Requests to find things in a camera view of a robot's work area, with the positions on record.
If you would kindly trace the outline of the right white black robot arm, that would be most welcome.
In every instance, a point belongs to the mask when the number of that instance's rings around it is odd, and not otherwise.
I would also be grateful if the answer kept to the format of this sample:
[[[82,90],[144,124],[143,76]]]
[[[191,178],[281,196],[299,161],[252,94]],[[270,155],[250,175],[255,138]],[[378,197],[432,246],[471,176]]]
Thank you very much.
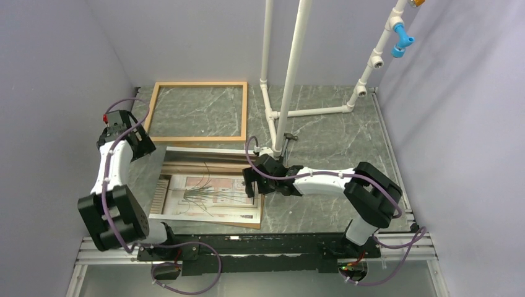
[[[347,199],[357,211],[341,240],[342,251],[349,257],[359,255],[373,233],[402,215],[401,187],[371,163],[361,161],[355,168],[344,170],[316,170],[299,165],[286,167],[267,154],[248,163],[242,176],[250,198],[256,193],[278,192],[283,196],[314,194]]]

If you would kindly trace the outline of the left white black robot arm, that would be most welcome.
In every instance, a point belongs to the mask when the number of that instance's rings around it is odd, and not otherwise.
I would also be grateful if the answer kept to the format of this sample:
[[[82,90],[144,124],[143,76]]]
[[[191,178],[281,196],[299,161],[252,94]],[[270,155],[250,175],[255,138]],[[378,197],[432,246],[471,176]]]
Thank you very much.
[[[96,182],[90,194],[77,202],[89,235],[99,251],[153,244],[154,253],[169,260],[178,251],[177,241],[168,236],[166,224],[149,221],[128,186],[130,164],[156,147],[131,112],[109,111],[103,120]]]

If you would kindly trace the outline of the wooden picture frame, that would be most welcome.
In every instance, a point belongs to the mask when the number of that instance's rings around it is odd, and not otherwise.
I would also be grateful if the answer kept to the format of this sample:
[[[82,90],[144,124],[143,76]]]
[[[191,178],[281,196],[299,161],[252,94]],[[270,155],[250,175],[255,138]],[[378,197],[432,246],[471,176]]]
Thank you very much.
[[[150,132],[154,118],[158,95],[162,87],[241,87],[241,124],[238,136],[154,136],[151,139],[159,143],[195,143],[195,142],[234,142],[242,143],[247,140],[248,128],[248,83],[242,81],[214,81],[214,82],[156,82],[149,102],[149,111],[144,121],[144,129]]]

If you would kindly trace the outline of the printed plant photo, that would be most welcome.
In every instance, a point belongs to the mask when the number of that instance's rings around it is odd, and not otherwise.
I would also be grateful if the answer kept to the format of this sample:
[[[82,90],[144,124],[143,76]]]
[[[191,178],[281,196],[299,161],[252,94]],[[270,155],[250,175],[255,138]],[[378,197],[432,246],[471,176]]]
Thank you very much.
[[[263,199],[255,184],[253,190],[254,196],[248,196],[238,175],[173,174],[161,214],[177,220],[253,222],[260,218]]]

